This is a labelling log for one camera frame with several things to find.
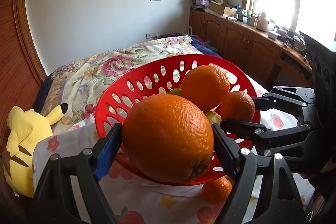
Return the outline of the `white pink bottle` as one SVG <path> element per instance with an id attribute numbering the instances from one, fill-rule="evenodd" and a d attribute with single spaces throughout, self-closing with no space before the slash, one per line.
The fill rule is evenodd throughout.
<path id="1" fill-rule="evenodd" d="M 266 18 L 266 12 L 262 11 L 260 14 L 257 15 L 256 28 L 260 31 L 267 32 L 268 20 Z"/>

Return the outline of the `small tangerine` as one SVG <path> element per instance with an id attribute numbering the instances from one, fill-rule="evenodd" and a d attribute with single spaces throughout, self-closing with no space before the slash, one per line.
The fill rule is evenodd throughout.
<path id="1" fill-rule="evenodd" d="M 226 202 L 231 190 L 232 184 L 230 180 L 226 177 L 221 177 L 203 184 L 201 198 L 211 205 L 221 205 Z"/>
<path id="2" fill-rule="evenodd" d="M 242 91 L 230 92 L 224 96 L 220 105 L 222 120 L 250 122 L 255 114 L 255 103 L 252 97 Z"/>

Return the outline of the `red perforated plastic basket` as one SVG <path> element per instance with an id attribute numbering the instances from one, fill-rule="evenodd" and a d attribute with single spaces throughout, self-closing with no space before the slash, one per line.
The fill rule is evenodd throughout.
<path id="1" fill-rule="evenodd" d="M 254 97 L 246 75 L 210 55 L 177 55 L 147 63 L 118 78 L 102 94 L 95 121 L 99 137 L 112 120 L 121 125 L 116 160 L 127 170 L 166 185 L 216 180 L 220 162 L 205 111 L 230 107 L 243 114 L 238 95 Z"/>

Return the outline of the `green pear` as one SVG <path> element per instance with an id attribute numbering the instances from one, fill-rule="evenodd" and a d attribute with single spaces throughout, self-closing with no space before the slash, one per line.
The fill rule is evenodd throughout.
<path id="1" fill-rule="evenodd" d="M 220 124 L 222 121 L 221 116 L 214 111 L 204 111 L 203 114 L 207 117 L 210 124 Z"/>

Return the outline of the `white wall power strip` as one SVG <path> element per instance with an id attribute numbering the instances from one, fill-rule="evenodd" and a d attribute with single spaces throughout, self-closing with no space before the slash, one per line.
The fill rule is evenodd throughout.
<path id="1" fill-rule="evenodd" d="M 152 33 L 146 33 L 147 39 L 159 39 L 159 38 L 167 38 L 172 36 L 173 34 L 169 31 L 161 31 L 161 32 L 152 32 Z"/>

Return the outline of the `floral bed quilt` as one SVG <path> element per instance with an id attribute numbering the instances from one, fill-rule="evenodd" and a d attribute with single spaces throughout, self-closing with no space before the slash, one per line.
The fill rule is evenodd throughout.
<path id="1" fill-rule="evenodd" d="M 92 124 L 99 98 L 116 79 L 146 63 L 197 52 L 209 50 L 196 36 L 173 36 L 62 65 L 42 83 L 33 108 L 46 116 L 55 106 L 67 103 L 64 117 L 52 126 L 55 135 Z"/>

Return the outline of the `large orange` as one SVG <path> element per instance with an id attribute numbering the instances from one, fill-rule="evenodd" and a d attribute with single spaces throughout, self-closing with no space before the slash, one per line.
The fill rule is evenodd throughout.
<path id="1" fill-rule="evenodd" d="M 228 94 L 230 82 L 223 69 L 203 65 L 191 69 L 182 81 L 182 95 L 202 111 L 217 107 Z"/>
<path id="2" fill-rule="evenodd" d="M 189 182 L 210 166 L 211 124 L 189 100 L 149 96 L 133 106 L 122 125 L 124 151 L 146 176 L 167 183 Z"/>

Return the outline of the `yellow Pikachu plush toy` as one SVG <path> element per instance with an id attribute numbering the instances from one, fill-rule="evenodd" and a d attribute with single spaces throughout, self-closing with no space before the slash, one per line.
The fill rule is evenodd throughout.
<path id="1" fill-rule="evenodd" d="M 7 118 L 10 134 L 1 156 L 6 182 L 18 194 L 32 198 L 33 152 L 38 142 L 51 137 L 51 126 L 62 119 L 68 104 L 62 103 L 43 116 L 34 109 L 14 106 Z"/>

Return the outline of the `wooden headboard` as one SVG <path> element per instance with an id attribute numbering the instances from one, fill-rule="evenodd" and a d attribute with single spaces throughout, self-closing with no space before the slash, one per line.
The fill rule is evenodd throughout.
<path id="1" fill-rule="evenodd" d="M 1 144 L 13 106 L 30 109 L 47 77 L 35 49 L 25 0 L 1 0 Z"/>

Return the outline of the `small tangerine back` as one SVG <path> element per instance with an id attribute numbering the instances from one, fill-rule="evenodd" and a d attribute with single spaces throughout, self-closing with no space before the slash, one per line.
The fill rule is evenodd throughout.
<path id="1" fill-rule="evenodd" d="M 255 114 L 255 103 L 252 97 L 242 91 L 230 92 L 224 96 L 220 105 L 222 120 L 250 122 Z"/>

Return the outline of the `yellow-green small fruit back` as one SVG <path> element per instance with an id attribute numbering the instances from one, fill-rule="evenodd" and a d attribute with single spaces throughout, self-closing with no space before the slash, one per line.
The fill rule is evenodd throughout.
<path id="1" fill-rule="evenodd" d="M 179 88 L 171 89 L 168 93 L 176 96 L 182 96 L 182 90 Z"/>

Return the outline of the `wooden cabinet sideboard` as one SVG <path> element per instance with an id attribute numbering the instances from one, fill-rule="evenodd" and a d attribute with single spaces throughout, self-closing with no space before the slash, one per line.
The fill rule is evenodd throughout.
<path id="1" fill-rule="evenodd" d="M 191 33 L 210 42 L 217 54 L 239 67 L 261 86 L 311 87 L 309 62 L 281 40 L 241 22 L 218 18 L 204 11 L 190 10 Z"/>

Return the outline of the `cardboard box on cabinet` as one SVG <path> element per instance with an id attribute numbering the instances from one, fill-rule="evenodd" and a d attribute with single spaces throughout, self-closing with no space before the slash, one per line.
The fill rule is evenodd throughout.
<path id="1" fill-rule="evenodd" d="M 211 2 L 210 3 L 210 10 L 219 14 L 220 16 L 235 16 L 236 15 L 236 8 L 233 8 L 229 5 L 219 2 Z"/>

